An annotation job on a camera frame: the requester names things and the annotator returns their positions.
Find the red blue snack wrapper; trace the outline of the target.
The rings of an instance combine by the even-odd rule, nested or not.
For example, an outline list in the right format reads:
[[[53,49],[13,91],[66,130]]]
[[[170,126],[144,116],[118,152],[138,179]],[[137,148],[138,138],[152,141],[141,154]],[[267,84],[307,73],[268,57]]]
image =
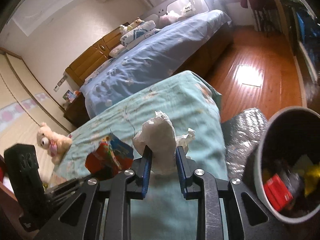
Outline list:
[[[87,156],[85,168],[90,174],[104,180],[129,169],[133,159],[133,148],[110,133],[101,139],[97,149]]]

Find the white tissue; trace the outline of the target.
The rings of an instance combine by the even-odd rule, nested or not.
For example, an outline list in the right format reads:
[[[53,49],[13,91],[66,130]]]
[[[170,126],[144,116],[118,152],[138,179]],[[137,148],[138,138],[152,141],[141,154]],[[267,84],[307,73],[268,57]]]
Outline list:
[[[152,172],[167,176],[176,170],[176,148],[182,146],[187,153],[188,145],[194,139],[193,129],[189,128],[187,134],[177,136],[169,117],[161,111],[155,111],[155,116],[142,124],[132,142],[140,155],[143,155],[145,146],[148,146],[152,150]]]

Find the red snack bag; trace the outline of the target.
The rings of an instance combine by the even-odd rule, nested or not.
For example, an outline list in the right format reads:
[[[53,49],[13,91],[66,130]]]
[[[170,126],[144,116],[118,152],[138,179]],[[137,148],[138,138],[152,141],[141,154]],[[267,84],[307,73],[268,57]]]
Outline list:
[[[293,195],[277,174],[264,184],[264,192],[268,201],[277,212],[280,212],[293,200]]]

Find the yellow snack wrapper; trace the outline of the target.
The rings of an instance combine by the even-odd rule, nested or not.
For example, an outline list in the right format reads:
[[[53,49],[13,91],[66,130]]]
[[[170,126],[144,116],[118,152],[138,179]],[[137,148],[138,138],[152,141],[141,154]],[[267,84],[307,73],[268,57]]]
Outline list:
[[[313,164],[310,158],[302,155],[295,165],[293,171],[304,179],[304,196],[307,197],[317,189],[319,183],[319,164]]]

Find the white trash bin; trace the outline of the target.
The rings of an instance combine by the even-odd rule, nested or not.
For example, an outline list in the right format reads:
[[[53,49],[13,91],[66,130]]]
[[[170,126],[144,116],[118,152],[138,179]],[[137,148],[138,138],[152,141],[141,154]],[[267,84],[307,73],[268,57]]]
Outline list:
[[[317,189],[304,196],[304,179],[293,171],[302,155],[319,164],[319,114],[298,106],[286,107],[268,120],[254,158],[253,179],[258,199],[279,221],[301,224],[319,212]],[[267,199],[264,184],[275,174],[293,195],[292,202],[277,212]]]

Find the teal floral blanket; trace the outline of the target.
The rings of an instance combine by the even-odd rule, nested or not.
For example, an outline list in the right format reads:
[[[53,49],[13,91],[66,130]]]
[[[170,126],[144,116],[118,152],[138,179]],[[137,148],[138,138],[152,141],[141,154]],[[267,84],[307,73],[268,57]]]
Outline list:
[[[87,176],[88,154],[109,134],[133,147],[135,158],[149,147],[150,183],[146,198],[131,203],[132,238],[195,239],[197,202],[183,198],[175,148],[185,147],[199,168],[227,179],[220,105],[220,93],[190,71],[145,88],[72,132],[72,146],[49,184]]]

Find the silver bubble foil bag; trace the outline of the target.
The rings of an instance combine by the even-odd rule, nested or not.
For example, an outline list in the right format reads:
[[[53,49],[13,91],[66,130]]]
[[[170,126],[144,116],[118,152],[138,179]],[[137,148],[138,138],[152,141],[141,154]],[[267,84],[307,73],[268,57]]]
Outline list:
[[[221,124],[228,178],[242,179],[253,172],[259,141],[267,125],[262,111],[249,108]]]

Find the dark wooden nightstand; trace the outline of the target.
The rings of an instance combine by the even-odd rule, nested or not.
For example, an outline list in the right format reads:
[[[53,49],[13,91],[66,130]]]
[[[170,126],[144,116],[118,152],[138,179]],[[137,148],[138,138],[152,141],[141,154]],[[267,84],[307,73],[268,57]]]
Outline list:
[[[66,108],[63,117],[77,128],[90,120],[85,106],[85,97],[82,93],[79,93],[74,101]]]

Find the blue bed quilt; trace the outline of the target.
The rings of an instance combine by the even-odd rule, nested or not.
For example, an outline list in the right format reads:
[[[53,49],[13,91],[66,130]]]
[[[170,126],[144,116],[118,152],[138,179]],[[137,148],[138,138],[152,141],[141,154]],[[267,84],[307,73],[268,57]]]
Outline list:
[[[185,70],[204,77],[233,42],[230,22],[221,10],[197,14],[102,63],[80,88],[89,118]]]

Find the wooden headboard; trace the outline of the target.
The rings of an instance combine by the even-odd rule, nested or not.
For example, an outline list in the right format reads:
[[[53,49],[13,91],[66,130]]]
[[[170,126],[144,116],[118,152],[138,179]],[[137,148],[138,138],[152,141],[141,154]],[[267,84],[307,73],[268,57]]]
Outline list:
[[[110,58],[109,53],[120,44],[120,37],[121,33],[117,27],[86,49],[65,72],[81,87],[85,79]]]

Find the blue white pillow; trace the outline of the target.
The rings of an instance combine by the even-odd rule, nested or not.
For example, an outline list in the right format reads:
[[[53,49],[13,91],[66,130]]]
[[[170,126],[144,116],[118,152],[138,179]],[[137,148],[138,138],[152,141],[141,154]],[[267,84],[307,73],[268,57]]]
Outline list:
[[[129,31],[128,33],[124,35],[121,34],[120,43],[127,50],[130,50],[140,42],[159,33],[160,31],[161,29],[156,28],[156,24],[154,21],[144,21],[144,23]]]

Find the small plush toy on pillow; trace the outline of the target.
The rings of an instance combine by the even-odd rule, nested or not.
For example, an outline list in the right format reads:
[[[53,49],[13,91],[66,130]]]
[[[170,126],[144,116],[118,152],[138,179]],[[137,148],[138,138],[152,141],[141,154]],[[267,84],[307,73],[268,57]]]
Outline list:
[[[141,25],[142,23],[144,23],[143,20],[141,20],[140,18],[137,18],[136,20],[134,20],[132,23],[127,24],[127,25],[120,25],[119,26],[119,30],[121,34],[126,34],[129,31],[135,29],[136,27],[138,27],[139,25]]]

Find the black tv cabinet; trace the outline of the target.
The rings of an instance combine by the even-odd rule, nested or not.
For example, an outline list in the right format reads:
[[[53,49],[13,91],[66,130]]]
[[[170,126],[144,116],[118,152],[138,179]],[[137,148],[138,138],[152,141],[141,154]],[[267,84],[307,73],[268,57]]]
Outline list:
[[[311,78],[319,84],[319,24],[311,17],[306,7],[299,2],[280,0],[281,4],[293,9],[299,33],[298,45],[307,60]]]

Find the photo frame on nightstand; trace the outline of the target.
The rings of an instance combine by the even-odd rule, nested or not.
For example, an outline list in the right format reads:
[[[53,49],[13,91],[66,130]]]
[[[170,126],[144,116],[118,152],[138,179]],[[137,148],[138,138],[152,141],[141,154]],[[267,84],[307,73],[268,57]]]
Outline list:
[[[70,90],[67,90],[67,92],[65,92],[65,94],[63,95],[63,99],[68,103],[72,103],[79,94],[80,92],[78,90],[75,90],[73,92]]]

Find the grey crib rail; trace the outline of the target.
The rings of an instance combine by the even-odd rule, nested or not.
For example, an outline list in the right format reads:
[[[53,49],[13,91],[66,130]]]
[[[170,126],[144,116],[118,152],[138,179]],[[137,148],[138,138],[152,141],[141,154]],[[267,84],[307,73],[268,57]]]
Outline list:
[[[160,21],[164,16],[169,15],[173,11],[173,16],[193,16],[202,12],[209,11],[209,7],[205,0],[166,0],[161,4],[153,7],[151,10],[140,15],[142,20]]]

